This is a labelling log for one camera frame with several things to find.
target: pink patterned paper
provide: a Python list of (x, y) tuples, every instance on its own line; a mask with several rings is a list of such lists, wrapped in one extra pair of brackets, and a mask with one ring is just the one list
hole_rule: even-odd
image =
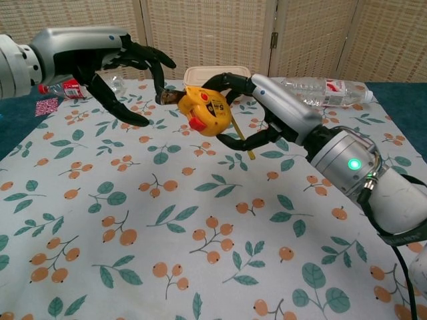
[(46, 115), (58, 110), (58, 98), (38, 101), (35, 104), (35, 116)]

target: floral tablecloth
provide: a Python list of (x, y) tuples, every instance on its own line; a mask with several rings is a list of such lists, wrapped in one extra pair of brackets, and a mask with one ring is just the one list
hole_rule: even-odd
[[(1, 320), (409, 319), (391, 248), (302, 148), (282, 139), (251, 160), (156, 105), (150, 80), (126, 85), (148, 127), (68, 100), (0, 162)], [(232, 111), (245, 136), (266, 127), (252, 98)], [(318, 112), (427, 180), (379, 104)]]

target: plastic water bottle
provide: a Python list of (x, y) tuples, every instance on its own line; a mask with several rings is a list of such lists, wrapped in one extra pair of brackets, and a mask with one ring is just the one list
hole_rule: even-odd
[(308, 105), (345, 107), (355, 103), (369, 103), (374, 94), (351, 81), (326, 78), (285, 78), (281, 84)]
[[(116, 97), (121, 97), (125, 94), (126, 88), (123, 78), (114, 75), (110, 77), (102, 76), (102, 79), (108, 84)], [(50, 86), (39, 85), (39, 92), (42, 95), (50, 93), (66, 99), (84, 99), (91, 96), (86, 87), (80, 85), (76, 79)]]

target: tape measure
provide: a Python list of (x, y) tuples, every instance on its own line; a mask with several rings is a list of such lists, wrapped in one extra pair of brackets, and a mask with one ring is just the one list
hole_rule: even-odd
[(232, 112), (226, 98), (219, 92), (187, 86), (178, 102), (179, 111), (188, 118), (189, 126), (206, 137), (214, 137), (232, 122)]

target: bottle cap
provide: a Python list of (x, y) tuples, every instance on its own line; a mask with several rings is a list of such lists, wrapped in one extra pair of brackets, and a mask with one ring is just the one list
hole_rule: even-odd
[(47, 94), (49, 92), (49, 87), (46, 86), (46, 85), (39, 85), (39, 92), (42, 95), (45, 95), (45, 94)]
[(365, 102), (369, 103), (374, 98), (374, 93), (371, 90), (365, 90)]

